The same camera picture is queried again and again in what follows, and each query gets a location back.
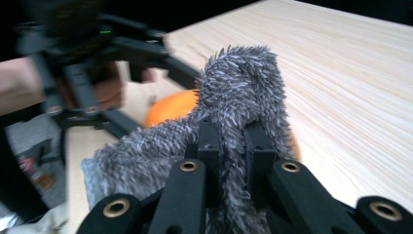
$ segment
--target wooden table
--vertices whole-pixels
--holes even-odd
[[[268,0],[174,31],[168,43],[196,68],[229,45],[269,46],[278,55],[304,164],[351,206],[375,194],[413,212],[413,27]],[[180,90],[158,76],[155,84],[127,85],[123,109],[137,121],[149,96]],[[85,128],[69,133],[70,233],[88,213],[80,162],[114,140]]]

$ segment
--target black plastic part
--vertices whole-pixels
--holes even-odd
[[[151,194],[149,197],[141,201],[142,204],[142,220],[143,222],[150,222],[155,214],[156,208],[158,207],[159,201],[161,200],[162,192],[164,188]]]
[[[124,214],[108,216],[105,208],[114,211],[126,208],[122,205],[110,206],[111,202],[127,201],[129,207]],[[112,233],[140,233],[142,228],[140,202],[133,196],[127,194],[114,194],[102,199],[89,212],[80,225],[77,234],[112,234]]]
[[[218,131],[210,117],[200,121],[198,138],[198,159],[206,165],[206,206],[216,207],[220,196],[220,173],[222,172],[223,150]]]
[[[205,233],[206,167],[196,159],[173,164],[150,234]]]
[[[383,197],[359,199],[355,217],[367,233],[413,233],[413,215],[398,203]]]
[[[296,231],[292,227],[291,223],[281,217],[278,213],[273,212],[272,209],[267,209],[266,212],[267,223],[270,227],[271,233],[285,233],[295,234]]]
[[[63,71],[84,114],[87,116],[96,115],[98,113],[97,101],[85,66],[83,64],[72,64],[65,66]],[[90,108],[95,108],[95,111],[88,111]]]
[[[245,127],[244,138],[247,190],[255,208],[264,209],[267,206],[263,190],[264,178],[273,167],[276,150],[259,122]]]
[[[185,158],[186,159],[189,159],[189,158],[198,159],[198,144],[197,143],[189,143],[186,145]]]
[[[364,233],[304,165],[279,159],[270,184],[297,233]]]

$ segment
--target dark background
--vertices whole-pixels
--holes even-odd
[[[0,61],[19,56],[15,51],[17,35],[14,26],[25,20],[20,1],[0,1]],[[413,25],[413,0],[299,1],[375,19]],[[254,2],[258,0],[106,0],[105,12],[145,22],[154,29],[170,32]]]
[[[413,0],[299,0],[379,20],[413,25]]]

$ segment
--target metal screw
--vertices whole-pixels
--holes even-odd
[[[399,221],[402,218],[401,213],[392,205],[383,202],[370,203],[370,209],[374,214],[391,221]]]
[[[59,113],[60,111],[61,111],[61,107],[59,105],[49,107],[46,110],[46,112],[48,112],[49,114],[56,114],[56,113]]]
[[[128,200],[118,199],[107,204],[103,209],[103,214],[107,217],[117,217],[127,212],[130,205]]]
[[[198,164],[193,161],[186,161],[181,163],[179,168],[184,172],[193,172],[198,168]]]
[[[296,165],[295,163],[283,163],[282,164],[282,168],[286,171],[288,171],[289,173],[298,173],[300,172],[300,167],[298,165]]]

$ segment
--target wood grain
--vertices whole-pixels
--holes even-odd
[[[229,45],[269,46],[304,164],[351,206],[381,195],[413,212],[413,27],[269,0],[174,31],[167,42],[197,69]],[[143,120],[148,96],[180,89],[159,77],[149,87],[128,85],[125,110],[136,120]],[[79,157],[92,157],[107,140],[97,134],[76,129],[69,136],[71,230],[88,212]]]

